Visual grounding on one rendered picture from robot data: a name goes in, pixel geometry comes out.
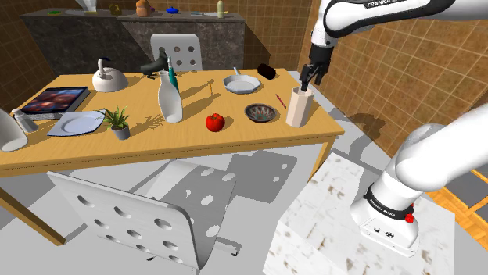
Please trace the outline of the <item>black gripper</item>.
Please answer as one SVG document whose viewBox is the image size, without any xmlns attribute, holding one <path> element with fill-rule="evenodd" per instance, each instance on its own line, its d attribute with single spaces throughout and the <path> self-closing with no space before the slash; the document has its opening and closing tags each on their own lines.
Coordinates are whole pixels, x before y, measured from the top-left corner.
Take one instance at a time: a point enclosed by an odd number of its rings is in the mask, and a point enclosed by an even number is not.
<svg viewBox="0 0 488 275">
<path fill-rule="evenodd" d="M 310 80 L 314 77 L 314 72 L 318 71 L 314 83 L 321 84 L 323 76 L 328 72 L 331 62 L 332 48 L 319 47 L 315 44 L 310 49 L 310 64 L 304 65 L 300 74 L 301 91 L 306 91 Z"/>
</svg>

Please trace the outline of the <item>beige faceted cup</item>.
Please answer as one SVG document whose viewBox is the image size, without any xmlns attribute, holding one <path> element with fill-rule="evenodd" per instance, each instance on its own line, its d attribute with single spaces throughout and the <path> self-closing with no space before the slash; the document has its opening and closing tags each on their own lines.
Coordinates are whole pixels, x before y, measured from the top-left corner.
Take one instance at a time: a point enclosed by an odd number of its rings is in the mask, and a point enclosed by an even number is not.
<svg viewBox="0 0 488 275">
<path fill-rule="evenodd" d="M 313 98 L 314 92 L 311 89 L 302 91 L 300 87 L 293 88 L 285 122 L 291 127 L 304 126 Z"/>
</svg>

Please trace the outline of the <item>black cylinder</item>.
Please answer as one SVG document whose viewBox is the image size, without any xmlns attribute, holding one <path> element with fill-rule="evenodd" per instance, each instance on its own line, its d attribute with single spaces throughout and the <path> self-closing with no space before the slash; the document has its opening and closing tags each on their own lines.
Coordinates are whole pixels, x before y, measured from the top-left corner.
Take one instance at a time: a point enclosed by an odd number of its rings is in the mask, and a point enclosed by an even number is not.
<svg viewBox="0 0 488 275">
<path fill-rule="evenodd" d="M 257 72 L 268 80 L 273 80 L 276 77 L 276 70 L 268 64 L 261 63 L 257 67 Z"/>
</svg>

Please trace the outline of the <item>dark patterned bowl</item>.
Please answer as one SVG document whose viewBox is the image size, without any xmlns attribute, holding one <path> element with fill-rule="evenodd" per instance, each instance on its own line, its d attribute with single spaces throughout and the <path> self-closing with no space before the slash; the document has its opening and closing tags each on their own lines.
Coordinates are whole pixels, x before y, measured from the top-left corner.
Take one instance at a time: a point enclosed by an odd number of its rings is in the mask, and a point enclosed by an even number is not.
<svg viewBox="0 0 488 275">
<path fill-rule="evenodd" d="M 266 104 L 254 103 L 245 107 L 245 114 L 255 123 L 266 123 L 276 117 L 276 110 Z"/>
</svg>

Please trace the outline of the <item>white chair with holes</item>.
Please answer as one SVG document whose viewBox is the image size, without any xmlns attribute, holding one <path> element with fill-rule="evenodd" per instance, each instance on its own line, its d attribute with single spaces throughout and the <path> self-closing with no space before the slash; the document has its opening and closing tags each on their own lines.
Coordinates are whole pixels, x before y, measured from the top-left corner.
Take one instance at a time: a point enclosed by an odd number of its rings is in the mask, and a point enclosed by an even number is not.
<svg viewBox="0 0 488 275">
<path fill-rule="evenodd" d="M 97 236 L 199 272 L 214 248 L 238 255 L 241 245 L 218 233 L 236 175 L 174 160 L 146 195 L 60 173 L 48 173 Z"/>
<path fill-rule="evenodd" d="M 161 49 L 171 57 L 175 72 L 203 69 L 200 42 L 195 34 L 153 34 L 150 45 L 155 59 Z"/>
</svg>

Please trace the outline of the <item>teal slim bottle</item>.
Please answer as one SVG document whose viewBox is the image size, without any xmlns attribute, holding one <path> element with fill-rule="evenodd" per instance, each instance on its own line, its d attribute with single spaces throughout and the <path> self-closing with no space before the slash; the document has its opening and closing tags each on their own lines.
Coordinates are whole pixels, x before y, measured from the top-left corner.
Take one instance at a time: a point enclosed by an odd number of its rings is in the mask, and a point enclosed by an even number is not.
<svg viewBox="0 0 488 275">
<path fill-rule="evenodd" d="M 167 57 L 167 64 L 168 64 L 168 77 L 169 77 L 169 80 L 173 84 L 173 86 L 176 88 L 176 90 L 179 91 L 178 80 L 177 80 L 176 75 L 174 73 L 174 68 L 172 66 L 172 60 L 171 60 L 171 57 L 170 56 Z"/>
</svg>

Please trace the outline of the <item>white tall bottle vase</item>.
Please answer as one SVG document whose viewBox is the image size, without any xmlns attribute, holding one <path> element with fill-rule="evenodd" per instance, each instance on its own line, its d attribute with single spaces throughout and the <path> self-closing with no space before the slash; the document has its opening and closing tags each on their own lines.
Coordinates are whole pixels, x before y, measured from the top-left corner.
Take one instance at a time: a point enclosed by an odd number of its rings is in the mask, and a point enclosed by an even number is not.
<svg viewBox="0 0 488 275">
<path fill-rule="evenodd" d="M 170 82 L 169 73 L 165 70 L 159 72 L 160 88 L 158 100 L 161 113 L 168 123 L 178 123 L 182 120 L 182 104 L 179 91 Z"/>
</svg>

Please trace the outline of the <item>black bird figure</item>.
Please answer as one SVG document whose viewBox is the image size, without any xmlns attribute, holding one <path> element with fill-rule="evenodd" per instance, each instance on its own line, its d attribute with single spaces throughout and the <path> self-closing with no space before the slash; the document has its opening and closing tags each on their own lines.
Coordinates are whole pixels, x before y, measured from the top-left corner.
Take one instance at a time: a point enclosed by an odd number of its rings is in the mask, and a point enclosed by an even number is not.
<svg viewBox="0 0 488 275">
<path fill-rule="evenodd" d="M 159 57 L 154 62 L 140 66 L 141 73 L 149 79 L 154 79 L 157 72 L 168 69 L 167 54 L 162 47 L 159 48 Z"/>
</svg>

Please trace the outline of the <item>light wooden table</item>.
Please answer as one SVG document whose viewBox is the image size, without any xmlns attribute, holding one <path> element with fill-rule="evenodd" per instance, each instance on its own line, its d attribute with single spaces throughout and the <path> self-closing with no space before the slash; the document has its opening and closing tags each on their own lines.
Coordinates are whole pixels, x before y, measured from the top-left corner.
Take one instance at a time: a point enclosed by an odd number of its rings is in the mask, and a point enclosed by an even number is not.
<svg viewBox="0 0 488 275">
<path fill-rule="evenodd" d="M 117 92 L 92 92 L 81 105 L 81 110 L 127 107 L 131 136 L 120 141 L 111 130 L 96 130 L 80 137 L 49 137 L 47 129 L 53 121 L 44 123 L 40 130 L 28 134 L 25 147 L 13 152 L 0 152 L 0 189 L 14 176 L 44 173 L 49 170 L 74 170 L 163 159 L 190 158 L 320 144 L 314 160 L 318 169 L 325 161 L 337 136 L 343 128 L 314 102 L 307 122 L 302 127 L 291 127 L 285 122 L 285 105 L 292 89 L 299 87 L 289 72 L 278 70 L 273 80 L 259 77 L 261 86 L 248 95 L 227 91 L 223 78 L 229 70 L 193 71 L 178 74 L 183 119 L 168 123 L 158 103 L 157 79 L 150 80 L 131 73 L 135 84 Z M 210 96 L 209 82 L 213 95 Z M 276 117 L 266 123 L 255 123 L 245 114 L 245 107 L 254 103 L 266 104 L 276 110 Z M 206 128 L 206 118 L 218 113 L 225 125 L 218 132 Z"/>
</svg>

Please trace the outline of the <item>small potted green plant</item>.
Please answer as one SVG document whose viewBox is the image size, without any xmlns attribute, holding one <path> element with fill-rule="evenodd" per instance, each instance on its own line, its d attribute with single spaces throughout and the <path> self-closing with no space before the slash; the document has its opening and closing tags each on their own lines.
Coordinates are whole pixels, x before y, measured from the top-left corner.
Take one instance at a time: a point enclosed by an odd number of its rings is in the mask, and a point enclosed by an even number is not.
<svg viewBox="0 0 488 275">
<path fill-rule="evenodd" d="M 102 120 L 109 124 L 109 128 L 119 140 L 126 140 L 131 136 L 128 123 L 126 122 L 129 115 L 124 114 L 125 109 L 119 109 L 117 107 L 113 112 L 108 109 L 99 110 L 99 113 L 103 115 Z"/>
</svg>

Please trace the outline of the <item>white kettle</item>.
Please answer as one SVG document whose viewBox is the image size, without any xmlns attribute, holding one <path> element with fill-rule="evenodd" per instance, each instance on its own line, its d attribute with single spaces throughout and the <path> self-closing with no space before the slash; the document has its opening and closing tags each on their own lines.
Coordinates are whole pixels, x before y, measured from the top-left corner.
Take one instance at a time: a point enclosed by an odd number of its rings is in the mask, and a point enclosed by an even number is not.
<svg viewBox="0 0 488 275">
<path fill-rule="evenodd" d="M 106 57 L 98 60 L 98 70 L 92 77 L 94 89 L 99 92 L 115 92 L 125 89 L 128 86 L 127 78 L 119 70 L 104 67 L 103 61 L 109 61 Z"/>
</svg>

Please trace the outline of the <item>white square plate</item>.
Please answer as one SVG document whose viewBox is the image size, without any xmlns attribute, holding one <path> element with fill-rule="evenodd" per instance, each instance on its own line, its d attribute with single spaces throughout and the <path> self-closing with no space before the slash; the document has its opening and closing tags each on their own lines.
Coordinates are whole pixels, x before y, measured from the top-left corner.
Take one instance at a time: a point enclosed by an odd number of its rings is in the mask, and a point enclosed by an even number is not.
<svg viewBox="0 0 488 275">
<path fill-rule="evenodd" d="M 101 125 L 105 112 L 105 110 L 66 112 L 47 135 L 67 137 L 91 133 Z"/>
</svg>

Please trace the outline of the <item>open laptop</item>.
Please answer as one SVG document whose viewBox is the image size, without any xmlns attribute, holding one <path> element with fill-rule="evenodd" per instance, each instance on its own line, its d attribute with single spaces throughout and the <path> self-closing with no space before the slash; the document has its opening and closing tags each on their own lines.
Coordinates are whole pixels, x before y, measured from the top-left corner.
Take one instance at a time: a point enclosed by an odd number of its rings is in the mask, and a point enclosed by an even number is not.
<svg viewBox="0 0 488 275">
<path fill-rule="evenodd" d="M 50 87 L 21 111 L 32 120 L 58 120 L 64 113 L 74 112 L 89 94 L 87 87 Z"/>
</svg>

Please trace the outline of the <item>grey salt shaker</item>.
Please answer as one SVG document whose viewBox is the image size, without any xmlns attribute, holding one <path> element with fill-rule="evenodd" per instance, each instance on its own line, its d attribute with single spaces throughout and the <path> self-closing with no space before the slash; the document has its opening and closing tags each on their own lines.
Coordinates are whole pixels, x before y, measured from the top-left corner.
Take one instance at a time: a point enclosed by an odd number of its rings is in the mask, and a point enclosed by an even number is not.
<svg viewBox="0 0 488 275">
<path fill-rule="evenodd" d="M 35 132 L 38 129 L 38 125 L 20 109 L 13 109 L 12 113 L 14 119 L 25 133 Z"/>
</svg>

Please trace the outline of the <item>large white cup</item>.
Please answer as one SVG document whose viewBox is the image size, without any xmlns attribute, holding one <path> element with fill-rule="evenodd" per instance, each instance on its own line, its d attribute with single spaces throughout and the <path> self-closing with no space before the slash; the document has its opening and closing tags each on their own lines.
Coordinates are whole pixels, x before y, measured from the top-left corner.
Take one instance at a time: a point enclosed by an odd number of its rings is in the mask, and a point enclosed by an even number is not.
<svg viewBox="0 0 488 275">
<path fill-rule="evenodd" d="M 0 109 L 0 150 L 12 152 L 25 146 L 27 142 L 27 136 L 18 123 Z"/>
</svg>

